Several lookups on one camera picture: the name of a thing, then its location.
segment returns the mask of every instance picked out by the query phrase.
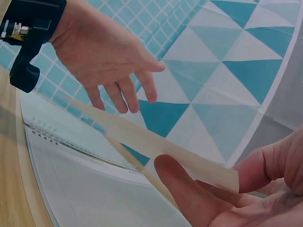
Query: spiral binding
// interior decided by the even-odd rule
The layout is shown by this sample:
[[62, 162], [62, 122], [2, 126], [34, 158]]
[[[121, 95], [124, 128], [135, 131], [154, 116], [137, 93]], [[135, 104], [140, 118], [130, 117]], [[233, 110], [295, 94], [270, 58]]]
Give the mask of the spiral binding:
[[123, 163], [123, 164], [116, 163], [116, 162], [111, 161], [107, 158], [101, 157], [100, 155], [94, 154], [93, 152], [91, 152], [91, 151], [89, 151], [89, 150], [87, 150], [87, 149], [85, 149], [81, 146], [75, 145], [74, 143], [71, 143], [67, 140], [63, 140], [62, 138], [57, 137], [56, 136], [57, 129], [52, 128], [51, 125], [48, 125], [46, 123], [42, 123], [40, 120], [36, 119], [35, 117], [32, 118], [32, 120], [29, 122], [28, 126], [32, 130], [33, 134], [37, 134], [39, 137], [57, 145], [57, 146], [59, 144], [62, 144], [64, 146], [71, 147], [75, 151], [80, 152], [82, 154], [98, 158], [98, 159], [100, 159], [104, 162], [111, 163], [113, 165], [116, 165], [116, 166], [119, 166], [119, 167], [122, 167], [122, 168], [126, 168], [127, 170], [129, 170], [128, 172], [130, 172], [132, 174], [142, 175], [141, 173], [139, 173], [137, 171], [137, 166], [136, 165], [133, 165], [129, 162], [126, 162], [126, 163]]

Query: black clamp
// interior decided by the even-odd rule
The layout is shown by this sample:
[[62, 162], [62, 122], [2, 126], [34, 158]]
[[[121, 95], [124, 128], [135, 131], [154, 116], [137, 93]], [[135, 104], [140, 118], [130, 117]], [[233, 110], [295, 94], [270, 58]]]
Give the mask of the black clamp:
[[12, 0], [0, 26], [0, 38], [10, 45], [22, 46], [11, 68], [10, 84], [31, 92], [40, 69], [30, 64], [55, 32], [66, 0]]

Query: wrist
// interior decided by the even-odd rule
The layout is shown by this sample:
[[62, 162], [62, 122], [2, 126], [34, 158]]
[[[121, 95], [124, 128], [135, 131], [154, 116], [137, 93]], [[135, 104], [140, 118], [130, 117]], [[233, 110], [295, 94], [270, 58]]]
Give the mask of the wrist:
[[63, 40], [68, 38], [70, 31], [77, 25], [79, 19], [80, 9], [86, 3], [85, 0], [67, 0], [65, 10], [61, 16], [61, 19], [55, 29], [52, 37], [48, 41], [52, 45], [57, 45]]

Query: hand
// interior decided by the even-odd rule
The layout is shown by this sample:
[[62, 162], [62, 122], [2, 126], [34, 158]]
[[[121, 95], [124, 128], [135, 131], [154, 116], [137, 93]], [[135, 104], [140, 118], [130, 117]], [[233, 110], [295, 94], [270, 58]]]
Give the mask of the hand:
[[[255, 150], [234, 168], [241, 194], [192, 180], [167, 155], [156, 158], [155, 168], [193, 227], [302, 226], [303, 128]], [[269, 196], [243, 194], [256, 190]]]
[[148, 101], [157, 100], [152, 72], [165, 70], [140, 41], [85, 0], [67, 0], [62, 19], [50, 42], [57, 56], [84, 86], [93, 106], [104, 110], [98, 85], [103, 85], [117, 110], [139, 111], [129, 75], [135, 73]]

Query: black plastic mount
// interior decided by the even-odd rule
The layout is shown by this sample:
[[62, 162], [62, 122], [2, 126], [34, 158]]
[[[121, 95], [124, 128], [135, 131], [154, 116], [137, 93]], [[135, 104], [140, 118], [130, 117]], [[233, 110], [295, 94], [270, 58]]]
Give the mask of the black plastic mount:
[[66, 0], [12, 0], [1, 26], [6, 21], [30, 28], [23, 40], [5, 37], [10, 45], [22, 46], [10, 71], [10, 84], [29, 93], [40, 76], [40, 69], [30, 64], [55, 32], [66, 6]]

